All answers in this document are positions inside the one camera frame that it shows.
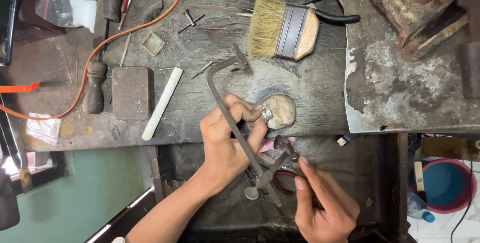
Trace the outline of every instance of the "orange cable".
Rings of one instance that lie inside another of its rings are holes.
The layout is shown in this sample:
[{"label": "orange cable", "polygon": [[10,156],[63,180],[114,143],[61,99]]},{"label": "orange cable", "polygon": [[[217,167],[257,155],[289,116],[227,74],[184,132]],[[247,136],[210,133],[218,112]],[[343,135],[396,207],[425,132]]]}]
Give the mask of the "orange cable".
[{"label": "orange cable", "polygon": [[78,93],[77,95],[77,98],[75,99],[75,102],[73,103],[73,105],[67,110],[65,111],[64,113],[60,114],[60,115],[57,115],[57,116],[54,116],[54,117],[48,117],[48,118],[40,118],[40,117],[31,117],[31,116],[26,116],[26,115],[23,115],[21,113],[18,113],[16,111],[13,111],[7,107],[5,107],[4,105],[1,105],[0,104],[0,110],[2,111],[5,111],[11,115],[14,115],[16,117],[20,117],[20,118],[23,118],[23,119],[33,119],[33,120],[49,120],[49,119],[55,119],[55,118],[59,118],[59,117],[62,117],[64,115],[66,115],[67,113],[69,113],[70,111],[72,111],[75,106],[78,104],[78,101],[80,100],[81,96],[82,96],[82,93],[84,91],[84,87],[85,87],[85,83],[87,81],[87,65],[88,65],[88,62],[90,62],[92,60],[92,58],[95,56],[95,54],[100,50],[100,48],[102,48],[105,44],[109,43],[110,41],[118,38],[118,37],[121,37],[125,34],[128,34],[130,32],[133,32],[133,31],[136,31],[136,30],[139,30],[139,29],[142,29],[142,28],[145,28],[147,26],[150,26],[156,22],[158,22],[159,20],[165,18],[165,16],[167,16],[169,13],[172,12],[172,10],[177,6],[177,4],[179,3],[180,0],[175,0],[175,2],[173,2],[173,5],[167,10],[165,11],[164,14],[160,15],[158,18],[154,19],[153,21],[151,22],[147,22],[146,24],[143,24],[143,25],[139,25],[137,27],[134,27],[132,29],[129,29],[127,31],[123,31],[121,33],[118,33],[116,35],[113,35],[109,38],[107,38],[104,42],[100,43],[100,45],[94,49],[94,51],[92,52],[92,54],[90,55],[90,57],[88,57],[88,60],[87,60],[87,63],[85,64],[85,68],[84,68],[84,71],[83,71],[83,78],[82,78],[82,81],[81,81],[81,87],[80,87],[80,92]]}]

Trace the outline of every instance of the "green wall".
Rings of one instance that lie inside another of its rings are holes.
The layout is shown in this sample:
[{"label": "green wall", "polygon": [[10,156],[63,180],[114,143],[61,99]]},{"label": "green wall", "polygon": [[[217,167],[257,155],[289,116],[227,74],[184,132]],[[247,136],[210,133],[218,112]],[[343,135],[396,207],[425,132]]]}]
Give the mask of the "green wall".
[{"label": "green wall", "polygon": [[143,192],[137,147],[66,154],[69,176],[18,196],[20,224],[0,242],[85,242]]}]

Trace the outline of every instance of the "tiled floor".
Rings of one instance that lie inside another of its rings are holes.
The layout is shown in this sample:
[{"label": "tiled floor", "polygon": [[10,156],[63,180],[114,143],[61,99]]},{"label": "tiled floor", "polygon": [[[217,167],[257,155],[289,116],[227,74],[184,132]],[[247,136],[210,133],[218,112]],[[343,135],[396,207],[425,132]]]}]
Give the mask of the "tiled floor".
[{"label": "tiled floor", "polygon": [[[470,161],[465,161],[465,164],[470,167]],[[480,163],[474,162],[473,170],[480,171]],[[480,186],[480,173],[476,172],[475,176]],[[407,220],[412,225],[408,232],[418,243],[450,243],[450,235],[465,210],[466,208],[446,215],[433,212],[436,218],[433,223],[408,217]],[[465,219],[456,229],[453,243],[480,243],[480,190],[477,191]]]}]

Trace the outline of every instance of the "hand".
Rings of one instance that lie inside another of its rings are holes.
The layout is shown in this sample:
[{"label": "hand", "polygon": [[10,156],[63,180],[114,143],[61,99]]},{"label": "hand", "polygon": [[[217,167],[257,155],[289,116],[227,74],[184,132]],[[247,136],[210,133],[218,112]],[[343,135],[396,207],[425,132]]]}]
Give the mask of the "hand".
[{"label": "hand", "polygon": [[357,226],[359,205],[340,187],[332,174],[317,170],[301,156],[300,167],[308,178],[311,188],[324,207],[313,208],[312,191],[307,181],[297,176],[297,222],[300,233],[309,243],[345,243]]},{"label": "hand", "polygon": [[[227,95],[223,103],[236,123],[242,119],[247,122],[251,132],[246,141],[256,154],[268,130],[261,117],[263,106],[250,104],[234,94]],[[238,140],[231,138],[232,129],[218,106],[201,120],[200,130],[205,147],[205,162],[201,169],[215,195],[242,173],[250,162]]]}]

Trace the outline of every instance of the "plastic bag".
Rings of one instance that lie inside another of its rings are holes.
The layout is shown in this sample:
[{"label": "plastic bag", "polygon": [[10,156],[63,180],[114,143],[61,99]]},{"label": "plastic bag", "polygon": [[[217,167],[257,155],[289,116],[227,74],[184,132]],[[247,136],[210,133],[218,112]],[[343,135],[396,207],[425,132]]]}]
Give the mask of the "plastic bag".
[{"label": "plastic bag", "polygon": [[35,13],[57,26],[85,26],[93,33],[96,7],[96,0],[37,0]]},{"label": "plastic bag", "polygon": [[[30,113],[31,117],[48,118],[50,115],[41,115],[36,113]],[[40,139],[51,145],[56,145],[59,140],[59,131],[61,119],[49,119],[49,120],[27,120],[27,135]]]}]

